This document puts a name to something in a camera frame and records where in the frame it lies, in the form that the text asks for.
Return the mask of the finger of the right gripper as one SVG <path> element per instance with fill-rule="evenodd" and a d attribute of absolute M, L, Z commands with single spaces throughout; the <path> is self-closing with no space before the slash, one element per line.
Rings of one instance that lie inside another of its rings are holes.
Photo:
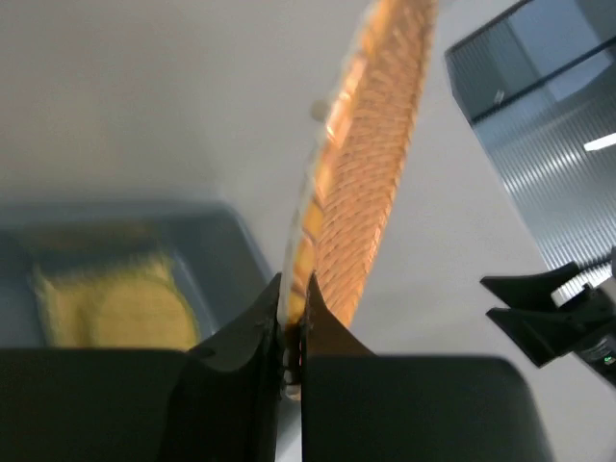
<path fill-rule="evenodd" d="M 577 263 L 542 273 L 516 276 L 484 276 L 480 284 L 509 308 L 556 308 L 552 294 L 581 274 Z"/>
<path fill-rule="evenodd" d="M 571 352 L 586 334 L 567 314 L 492 308 L 486 316 L 538 368 Z"/>

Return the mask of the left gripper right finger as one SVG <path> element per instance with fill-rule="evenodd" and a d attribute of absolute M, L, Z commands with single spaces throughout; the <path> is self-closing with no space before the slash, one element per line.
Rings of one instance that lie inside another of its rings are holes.
<path fill-rule="evenodd" d="M 377 355 L 310 281 L 302 329 L 305 461 L 551 461 L 529 387 L 498 357 Z"/>

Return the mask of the square bamboo mat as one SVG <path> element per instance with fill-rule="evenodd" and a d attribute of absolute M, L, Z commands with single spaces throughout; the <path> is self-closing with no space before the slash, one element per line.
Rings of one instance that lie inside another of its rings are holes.
<path fill-rule="evenodd" d="M 90 344 L 88 315 L 96 290 L 133 273 L 175 281 L 171 255 L 147 225 L 62 226 L 34 234 L 32 250 L 39 258 L 33 268 L 39 316 L 53 347 L 120 348 Z"/>

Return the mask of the orange round woven tray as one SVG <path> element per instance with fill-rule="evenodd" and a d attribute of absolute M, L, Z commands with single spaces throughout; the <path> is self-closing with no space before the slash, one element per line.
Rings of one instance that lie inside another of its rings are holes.
<path fill-rule="evenodd" d="M 299 399 L 310 283 L 343 325 L 356 313 L 415 130 L 438 15 L 434 1 L 374 1 L 361 18 L 300 183 L 276 317 L 283 390 Z"/>

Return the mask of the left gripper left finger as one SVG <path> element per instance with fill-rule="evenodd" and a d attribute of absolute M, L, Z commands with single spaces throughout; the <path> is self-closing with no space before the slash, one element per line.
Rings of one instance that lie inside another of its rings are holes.
<path fill-rule="evenodd" d="M 185 352 L 3 349 L 2 459 L 273 460 L 279 285 Z"/>

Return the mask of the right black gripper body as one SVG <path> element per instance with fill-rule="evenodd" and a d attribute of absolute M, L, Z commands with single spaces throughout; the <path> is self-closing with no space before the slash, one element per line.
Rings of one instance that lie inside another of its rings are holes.
<path fill-rule="evenodd" d="M 599 284 L 585 282 L 581 291 L 561 306 L 575 338 L 559 354 L 576 356 L 589 370 L 615 389 L 615 248 L 581 273 L 609 265 L 609 276 Z"/>

